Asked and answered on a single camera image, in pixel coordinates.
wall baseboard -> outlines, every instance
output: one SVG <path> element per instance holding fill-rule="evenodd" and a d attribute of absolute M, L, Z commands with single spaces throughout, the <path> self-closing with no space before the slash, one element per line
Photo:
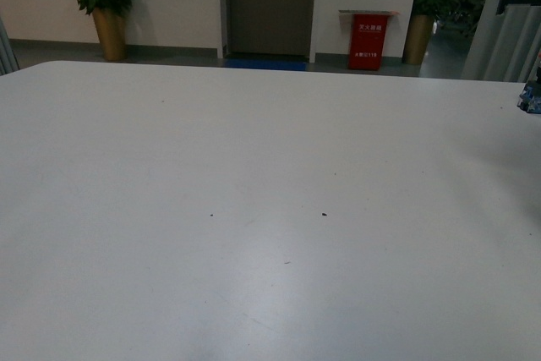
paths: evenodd
<path fill-rule="evenodd" d="M 22 40 L 11 39 L 11 45 L 17 48 L 40 48 L 43 50 L 62 51 L 86 51 L 101 52 L 100 44 L 89 42 L 67 42 L 67 41 L 43 41 L 43 40 Z M 151 55 L 152 57 L 207 57 L 217 58 L 218 50 L 215 48 L 195 48 L 185 46 L 138 46 L 127 45 L 128 54 L 132 56 Z"/>

blue doormat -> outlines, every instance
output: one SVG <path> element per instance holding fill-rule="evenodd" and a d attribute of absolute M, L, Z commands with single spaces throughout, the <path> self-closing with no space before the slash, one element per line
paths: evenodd
<path fill-rule="evenodd" d="M 278 71 L 305 71 L 306 63 L 294 61 L 268 61 L 258 59 L 226 59 L 225 68 L 274 69 Z"/>

blue object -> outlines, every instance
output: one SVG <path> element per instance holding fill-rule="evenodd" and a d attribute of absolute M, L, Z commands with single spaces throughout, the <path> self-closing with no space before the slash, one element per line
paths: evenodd
<path fill-rule="evenodd" d="M 541 84 L 534 80 L 528 81 L 516 105 L 524 112 L 541 114 Z"/>
<path fill-rule="evenodd" d="M 227 59 L 225 68 L 273 69 L 278 71 L 305 71 L 306 63 L 294 61 L 268 61 L 259 59 Z"/>

gray floor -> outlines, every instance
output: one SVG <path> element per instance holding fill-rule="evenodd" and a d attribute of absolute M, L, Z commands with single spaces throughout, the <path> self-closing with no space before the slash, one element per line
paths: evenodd
<path fill-rule="evenodd" d="M 429 43 L 424 62 L 420 66 L 400 63 L 399 58 L 384 58 L 378 71 L 347 69 L 347 56 L 321 56 L 310 63 L 308 71 L 344 74 L 378 74 L 410 76 L 419 78 L 460 79 L 464 62 L 471 45 L 471 38 L 461 36 L 455 30 L 438 29 Z M 44 41 L 13 41 L 15 56 L 21 68 L 28 68 L 47 61 L 91 61 L 102 62 L 97 44 L 67 44 Z M 212 57 L 208 52 L 191 50 L 179 53 L 177 48 L 156 49 L 137 47 L 129 50 L 124 63 L 149 63 L 159 65 L 187 65 L 220 67 L 223 60 Z"/>

door frame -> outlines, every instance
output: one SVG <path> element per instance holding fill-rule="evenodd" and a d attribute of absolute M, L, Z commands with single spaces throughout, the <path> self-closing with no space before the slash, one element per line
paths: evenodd
<path fill-rule="evenodd" d="M 227 44 L 229 42 L 229 33 L 230 30 L 230 21 L 228 15 L 228 3 L 229 0 L 218 0 L 218 58 L 223 59 L 227 55 Z M 317 11 L 319 10 L 320 0 L 314 0 L 313 10 L 312 10 L 312 27 L 310 34 L 310 52 L 309 52 L 309 61 L 311 63 L 315 62 L 315 48 L 316 48 L 316 33 L 317 33 Z"/>

